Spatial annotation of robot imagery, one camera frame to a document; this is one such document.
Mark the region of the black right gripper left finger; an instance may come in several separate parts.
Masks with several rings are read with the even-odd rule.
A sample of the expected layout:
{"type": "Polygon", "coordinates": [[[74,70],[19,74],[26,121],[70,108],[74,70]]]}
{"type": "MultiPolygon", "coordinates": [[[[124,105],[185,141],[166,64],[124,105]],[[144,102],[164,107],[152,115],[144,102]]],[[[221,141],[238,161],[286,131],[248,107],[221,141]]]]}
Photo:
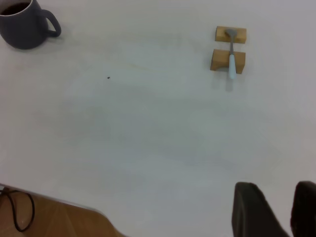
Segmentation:
{"type": "Polygon", "coordinates": [[[232,212],[235,237],[287,237],[262,191],[253,183],[235,185],[232,212]]]}

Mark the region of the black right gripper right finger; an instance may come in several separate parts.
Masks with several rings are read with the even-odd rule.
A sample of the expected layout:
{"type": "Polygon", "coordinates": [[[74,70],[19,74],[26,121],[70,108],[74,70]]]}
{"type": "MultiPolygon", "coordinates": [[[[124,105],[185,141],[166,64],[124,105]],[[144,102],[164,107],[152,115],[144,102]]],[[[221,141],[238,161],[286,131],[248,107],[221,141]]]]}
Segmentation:
{"type": "Polygon", "coordinates": [[[311,181],[300,181],[296,186],[291,230],[294,237],[316,236],[316,184],[311,181]]]}

